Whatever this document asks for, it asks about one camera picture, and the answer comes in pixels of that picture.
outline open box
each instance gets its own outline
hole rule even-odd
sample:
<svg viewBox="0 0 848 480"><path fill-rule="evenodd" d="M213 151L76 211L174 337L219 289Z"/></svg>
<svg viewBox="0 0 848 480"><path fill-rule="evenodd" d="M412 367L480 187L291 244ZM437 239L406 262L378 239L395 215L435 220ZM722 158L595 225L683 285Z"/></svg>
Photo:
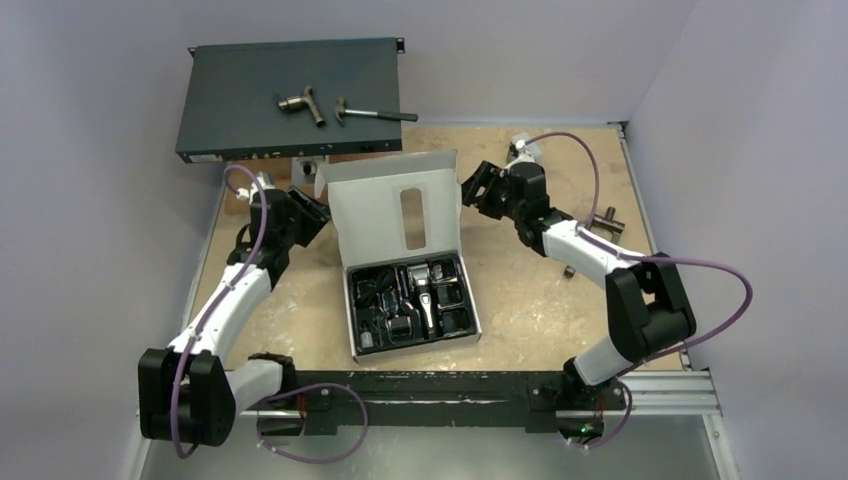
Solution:
<svg viewBox="0 0 848 480"><path fill-rule="evenodd" d="M479 340L462 258L456 151L321 165L316 194L325 186L354 360Z"/></svg>

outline box lid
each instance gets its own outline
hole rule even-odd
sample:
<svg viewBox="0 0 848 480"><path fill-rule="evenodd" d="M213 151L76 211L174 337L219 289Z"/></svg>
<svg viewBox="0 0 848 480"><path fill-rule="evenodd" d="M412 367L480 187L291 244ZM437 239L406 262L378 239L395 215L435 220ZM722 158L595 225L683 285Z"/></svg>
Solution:
<svg viewBox="0 0 848 480"><path fill-rule="evenodd" d="M389 262L445 251L461 253L462 210L456 150L408 153L321 165L315 192L327 187L345 267ZM421 193L424 246L407 248L401 193Z"/></svg>

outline white cardboard box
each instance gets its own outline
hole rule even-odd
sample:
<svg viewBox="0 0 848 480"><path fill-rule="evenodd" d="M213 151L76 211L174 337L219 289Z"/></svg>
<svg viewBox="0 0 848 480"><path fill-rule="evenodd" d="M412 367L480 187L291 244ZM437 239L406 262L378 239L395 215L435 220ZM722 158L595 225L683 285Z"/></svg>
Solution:
<svg viewBox="0 0 848 480"><path fill-rule="evenodd" d="M345 309L354 360L361 363L478 341L482 330L462 257L459 226L462 202L456 177L456 151L409 153L321 165L315 178L316 195L320 196L325 186L344 268ZM407 249L401 207L401 192L410 189L421 192L425 239L425 246L414 250ZM359 354L351 319L348 273L363 267L423 260L445 253L459 257L471 305L468 313L476 333L386 352Z"/></svg>

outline white wall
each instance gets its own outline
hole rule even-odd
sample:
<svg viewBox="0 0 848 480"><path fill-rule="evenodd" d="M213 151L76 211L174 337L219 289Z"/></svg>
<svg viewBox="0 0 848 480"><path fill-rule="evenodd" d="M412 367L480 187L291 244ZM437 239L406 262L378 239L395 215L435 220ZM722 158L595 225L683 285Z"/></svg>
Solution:
<svg viewBox="0 0 848 480"><path fill-rule="evenodd" d="M178 329L220 166L173 153L191 61L168 3L2 11L0 478L114 479L136 363Z"/></svg>
<svg viewBox="0 0 848 480"><path fill-rule="evenodd" d="M405 110L418 113L422 121L512 124L630 118L695 4L695 0L174 2L189 37L199 45L405 37L407 53L399 57Z"/></svg>
<svg viewBox="0 0 848 480"><path fill-rule="evenodd" d="M844 478L848 4L700 1L628 129L659 246L738 265L754 304L695 350L743 478ZM739 300L686 278L702 328Z"/></svg>

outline tabletop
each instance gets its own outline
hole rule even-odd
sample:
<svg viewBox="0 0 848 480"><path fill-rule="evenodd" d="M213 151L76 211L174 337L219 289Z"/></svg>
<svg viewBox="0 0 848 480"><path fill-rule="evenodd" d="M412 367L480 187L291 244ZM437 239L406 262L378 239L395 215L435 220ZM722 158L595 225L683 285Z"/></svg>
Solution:
<svg viewBox="0 0 848 480"><path fill-rule="evenodd" d="M409 127L403 129L405 152L457 150L459 181L481 161L505 163L513 135L537 135L550 128ZM599 212L616 209L626 227L620 244L649 252L647 233L617 129L569 129L592 148L600 167ZM543 151L551 206L575 218L588 215L593 174L585 151L571 139L539 142ZM221 279L227 254L244 213L228 213L222 203L203 266L193 314ZM472 345L359 365L353 361L342 289L336 230L327 224L307 248L291 250L291 264L271 295L253 313L229 357L237 368L256 352L292 356L307 370L559 370L607 334L603 289L579 273L563 275L565 265L543 258L518 240L509 220L493 220L463 209L462 249L482 326ZM677 356L643 367L679 370Z"/></svg>

